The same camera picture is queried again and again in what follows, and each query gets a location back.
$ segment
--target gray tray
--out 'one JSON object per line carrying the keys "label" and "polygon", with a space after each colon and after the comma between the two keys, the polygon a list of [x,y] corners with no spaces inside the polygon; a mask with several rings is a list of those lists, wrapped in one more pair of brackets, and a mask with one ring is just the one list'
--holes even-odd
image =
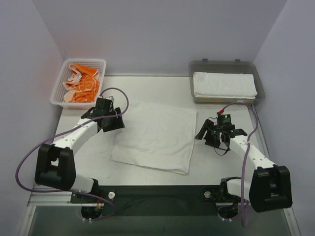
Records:
{"label": "gray tray", "polygon": [[[257,91],[257,96],[252,99],[231,99],[231,98],[205,98],[195,97],[193,92],[192,77],[195,72],[208,72],[208,73],[229,73],[229,74],[252,74],[254,77],[254,83]],[[258,75],[255,65],[247,61],[219,61],[219,60],[193,60],[189,63],[189,77],[190,77],[190,91],[195,102],[202,103],[232,103],[232,102],[244,102],[244,103],[258,103],[265,98],[265,91],[261,84],[260,77]]]}

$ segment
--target white plastic basket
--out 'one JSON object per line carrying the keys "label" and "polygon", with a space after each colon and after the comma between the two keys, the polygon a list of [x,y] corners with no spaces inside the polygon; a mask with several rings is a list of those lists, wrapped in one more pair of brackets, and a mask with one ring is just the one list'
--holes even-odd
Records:
{"label": "white plastic basket", "polygon": [[96,100],[94,102],[87,102],[87,103],[75,103],[75,102],[63,101],[63,96],[67,93],[67,90],[65,90],[65,88],[63,87],[63,82],[72,76],[72,72],[69,69],[69,65],[72,63],[86,65],[86,66],[90,66],[90,67],[98,69],[99,89],[97,92],[97,96],[99,96],[102,89],[103,80],[104,80],[106,61],[102,59],[75,58],[75,59],[68,59],[63,63],[63,66],[61,67],[58,78],[54,85],[53,92],[50,96],[50,102],[54,105],[59,105],[66,109],[88,109],[88,108],[94,107],[96,104]]}

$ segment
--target orange towel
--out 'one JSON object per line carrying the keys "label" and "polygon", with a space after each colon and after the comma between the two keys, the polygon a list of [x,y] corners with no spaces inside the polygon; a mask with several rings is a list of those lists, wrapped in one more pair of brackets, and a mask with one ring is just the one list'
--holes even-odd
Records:
{"label": "orange towel", "polygon": [[70,64],[72,76],[63,82],[68,91],[63,97],[65,102],[94,102],[99,89],[97,69],[79,64]]}

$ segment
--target screw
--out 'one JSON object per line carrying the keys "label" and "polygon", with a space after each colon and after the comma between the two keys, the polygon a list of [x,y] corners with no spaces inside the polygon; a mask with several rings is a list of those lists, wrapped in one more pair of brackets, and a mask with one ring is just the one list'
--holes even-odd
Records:
{"label": "screw", "polygon": [[204,195],[205,195],[205,198],[210,198],[211,197],[211,193],[209,191],[206,191]]}
{"label": "screw", "polygon": [[115,193],[114,192],[109,192],[108,193],[108,198],[109,199],[114,199],[114,197],[115,197]]}

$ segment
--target spread white cloth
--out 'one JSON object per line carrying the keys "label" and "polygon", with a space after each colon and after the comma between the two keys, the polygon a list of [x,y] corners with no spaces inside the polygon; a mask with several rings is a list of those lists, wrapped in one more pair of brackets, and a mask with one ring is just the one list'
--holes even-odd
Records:
{"label": "spread white cloth", "polygon": [[194,145],[196,110],[133,102],[124,114],[112,160],[188,174]]}
{"label": "spread white cloth", "polygon": [[254,99],[257,95],[251,74],[195,72],[193,88],[196,97]]}

